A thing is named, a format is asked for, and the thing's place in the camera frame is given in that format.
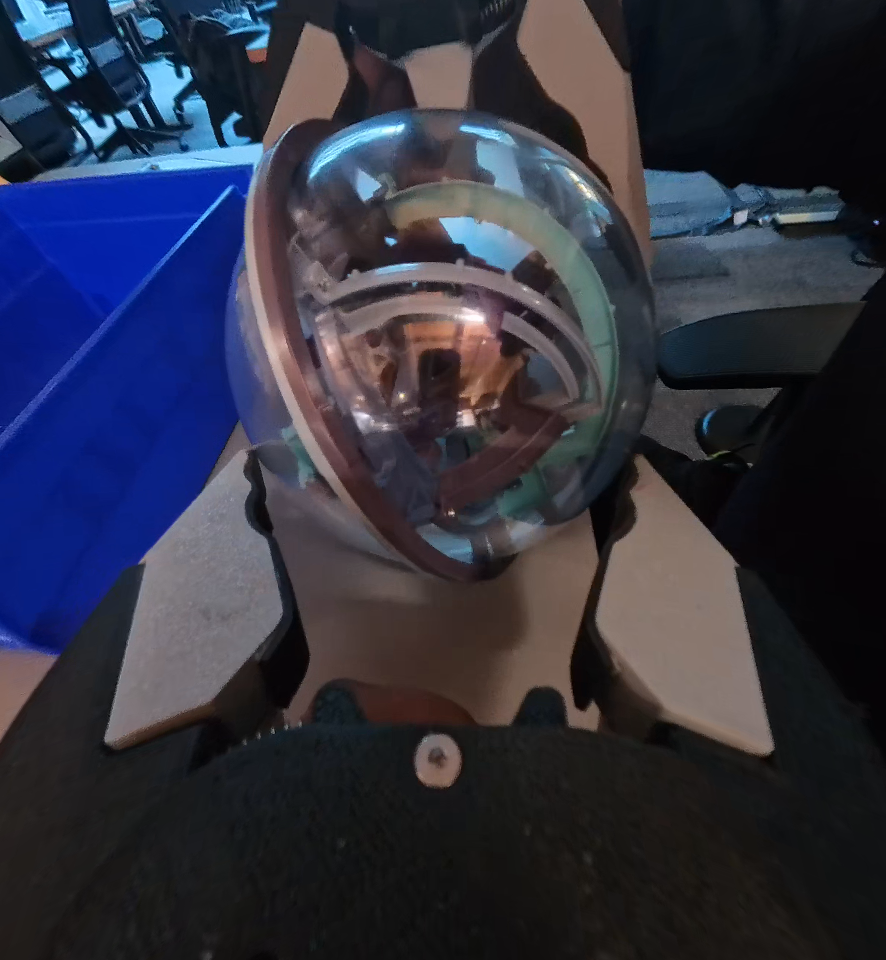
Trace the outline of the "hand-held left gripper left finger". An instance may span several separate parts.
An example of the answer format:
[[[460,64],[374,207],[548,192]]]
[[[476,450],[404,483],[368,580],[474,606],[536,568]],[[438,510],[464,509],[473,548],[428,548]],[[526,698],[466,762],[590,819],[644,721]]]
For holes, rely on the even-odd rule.
[[[196,724],[245,738],[288,709],[308,646],[257,453],[238,453],[149,550],[104,742]]]

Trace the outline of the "blue plastic bin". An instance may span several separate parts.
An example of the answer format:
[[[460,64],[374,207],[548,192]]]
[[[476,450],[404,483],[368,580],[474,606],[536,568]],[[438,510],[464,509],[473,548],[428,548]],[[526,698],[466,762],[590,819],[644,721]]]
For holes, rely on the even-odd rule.
[[[0,647],[61,651],[224,449],[253,166],[0,186]]]

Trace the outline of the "group of black office chairs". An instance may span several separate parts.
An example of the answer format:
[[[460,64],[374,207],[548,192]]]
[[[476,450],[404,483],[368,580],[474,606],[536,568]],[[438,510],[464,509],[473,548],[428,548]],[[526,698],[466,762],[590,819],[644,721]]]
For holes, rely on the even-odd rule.
[[[261,72],[250,48],[268,42],[268,16],[253,18],[250,2],[148,2],[162,28],[163,55],[184,68],[189,82],[173,97],[173,120],[161,114],[151,78],[117,25],[110,2],[67,2],[68,38],[79,55],[33,46],[0,2],[0,123],[43,169],[76,156],[107,162],[120,151],[149,157],[157,146],[202,150],[188,141],[193,126],[186,101],[206,110],[214,144],[227,149],[225,127],[249,143],[261,135],[258,99]]]

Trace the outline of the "person's dark clothing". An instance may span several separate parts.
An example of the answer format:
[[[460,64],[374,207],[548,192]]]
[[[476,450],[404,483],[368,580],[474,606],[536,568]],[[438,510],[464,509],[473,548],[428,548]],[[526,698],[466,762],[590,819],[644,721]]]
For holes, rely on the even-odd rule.
[[[886,213],[886,2],[625,2],[647,166]],[[716,526],[886,725],[886,272]]]

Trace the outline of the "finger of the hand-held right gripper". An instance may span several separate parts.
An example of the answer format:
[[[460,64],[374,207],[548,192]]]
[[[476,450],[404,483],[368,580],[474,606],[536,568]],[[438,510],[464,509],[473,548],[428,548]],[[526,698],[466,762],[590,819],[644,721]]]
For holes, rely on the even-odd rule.
[[[262,84],[262,144],[310,120],[353,124],[417,105],[409,78],[379,48],[400,2],[278,2]]]
[[[651,238],[620,2],[508,2],[474,54],[473,107],[527,127],[597,175]]]

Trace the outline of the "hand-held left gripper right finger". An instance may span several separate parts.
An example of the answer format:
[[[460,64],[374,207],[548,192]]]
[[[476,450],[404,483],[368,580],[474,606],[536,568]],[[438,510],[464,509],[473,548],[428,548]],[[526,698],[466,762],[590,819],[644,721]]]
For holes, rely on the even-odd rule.
[[[737,564],[649,459],[589,510],[598,563],[570,660],[577,709],[613,732],[676,727],[770,757]]]

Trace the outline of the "clear plastic maze ball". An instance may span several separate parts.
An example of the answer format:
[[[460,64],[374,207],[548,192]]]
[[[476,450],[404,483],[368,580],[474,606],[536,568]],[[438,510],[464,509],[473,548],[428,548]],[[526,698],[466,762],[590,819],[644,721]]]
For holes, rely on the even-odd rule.
[[[653,309],[614,195],[544,135],[452,109],[312,119],[255,168],[226,364],[247,438],[304,510],[480,582],[622,473]]]

